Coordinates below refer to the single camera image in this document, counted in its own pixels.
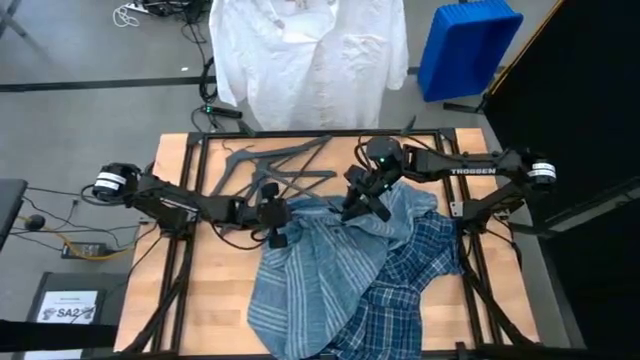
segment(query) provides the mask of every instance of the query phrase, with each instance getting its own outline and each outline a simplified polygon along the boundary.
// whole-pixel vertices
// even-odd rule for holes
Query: blue plaid cloth
[[[392,250],[358,309],[325,351],[339,359],[420,359],[420,294],[437,276],[460,274],[454,223],[435,211],[415,219],[412,239]]]
[[[249,325],[272,355],[298,360],[327,347],[358,311],[390,251],[410,242],[413,219],[436,208],[434,195],[402,182],[380,200],[392,214],[386,223],[366,215],[345,224],[317,199],[289,202],[293,219],[281,229],[289,246],[262,247],[249,304]]]

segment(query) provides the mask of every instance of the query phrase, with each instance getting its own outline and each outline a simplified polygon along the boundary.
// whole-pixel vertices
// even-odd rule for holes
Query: black panel
[[[638,351],[640,200],[545,241],[589,349]]]
[[[536,224],[640,175],[638,13],[635,0],[566,0],[488,100],[503,146],[557,167],[556,193],[530,206]]]
[[[0,179],[0,251],[22,205],[27,182],[18,179]]]

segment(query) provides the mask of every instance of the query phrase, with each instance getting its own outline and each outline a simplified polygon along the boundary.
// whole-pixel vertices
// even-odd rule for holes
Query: blue crate
[[[482,93],[522,20],[503,0],[438,8],[418,72],[424,101]]]

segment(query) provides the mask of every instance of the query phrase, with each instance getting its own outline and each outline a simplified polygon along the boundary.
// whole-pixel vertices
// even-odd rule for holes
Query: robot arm
[[[400,147],[391,137],[374,137],[366,144],[366,156],[375,169],[354,165],[345,173],[349,190],[343,221],[368,213],[388,221],[391,214],[378,197],[402,177],[424,183],[455,175],[506,176],[511,182],[485,198],[450,204],[463,229],[483,232],[492,214],[516,210],[525,197],[547,192],[556,180],[555,167],[528,151],[448,155],[412,145]]]
[[[169,235],[186,235],[188,225],[197,215],[212,226],[268,229],[271,234],[267,239],[272,247],[286,246],[286,240],[278,237],[276,229],[290,220],[290,211],[284,199],[275,198],[279,192],[277,184],[265,185],[262,192],[265,201],[251,207],[243,197],[204,196],[143,173],[135,165],[121,163],[103,166],[92,191],[93,196],[107,204],[133,207],[156,219],[160,229]]]

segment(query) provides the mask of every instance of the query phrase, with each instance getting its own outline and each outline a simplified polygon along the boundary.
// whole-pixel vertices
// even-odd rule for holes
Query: wooden tabletop
[[[457,129],[456,131],[460,151],[487,152],[481,129]],[[186,138],[186,134],[166,134],[161,137],[154,166],[155,175],[174,184],[179,183]],[[431,136],[421,136],[419,139],[434,146],[434,139]],[[230,154],[228,149],[239,150],[251,146],[250,151],[259,152],[299,145],[309,140],[310,138],[211,140],[203,194],[209,194],[213,190],[224,171],[225,158]],[[405,139],[399,140],[406,143],[412,142]],[[314,192],[321,195],[345,194],[346,180],[342,174],[349,165],[356,164],[353,156],[356,142],[356,137],[334,137],[318,154],[308,169],[334,170],[338,177],[325,182]],[[198,154],[199,150],[196,149],[195,158],[191,164],[190,189],[194,187]],[[291,170],[297,170],[307,158],[307,155],[299,156],[288,162],[286,166]],[[250,181],[253,169],[254,165],[249,162],[238,166],[223,190],[223,194],[232,194],[244,187]],[[315,180],[317,179],[300,179],[297,183],[305,186]],[[474,198],[484,197],[497,188],[493,176],[470,176],[467,177],[467,181],[471,196]],[[434,193],[439,201],[438,211],[448,214],[442,181],[425,184],[410,183],[416,188]],[[488,224],[488,228],[505,237],[510,237],[508,230],[493,220]],[[158,236],[159,233],[156,231],[138,242],[134,262],[149,249]],[[231,233],[227,238],[238,245],[255,244],[246,232]],[[482,235],[481,242],[496,301],[525,336],[537,341],[536,327],[513,249],[505,241],[490,234]],[[116,350],[129,345],[157,306],[168,243],[168,239],[161,240],[131,276],[120,320]],[[247,309],[260,255],[260,250],[240,251],[224,244],[208,224],[198,226],[180,349],[182,355],[267,353],[247,323]],[[176,271],[179,265],[180,258],[176,262]],[[484,306],[477,295],[476,299],[479,304],[484,338],[490,339]],[[464,341],[468,347],[472,346],[471,329],[460,276],[441,276],[433,280],[422,294],[421,310],[425,329],[423,350],[454,349],[458,341]],[[167,345],[165,348],[168,348],[171,336],[173,314],[172,308],[167,316],[164,332],[164,344]]]

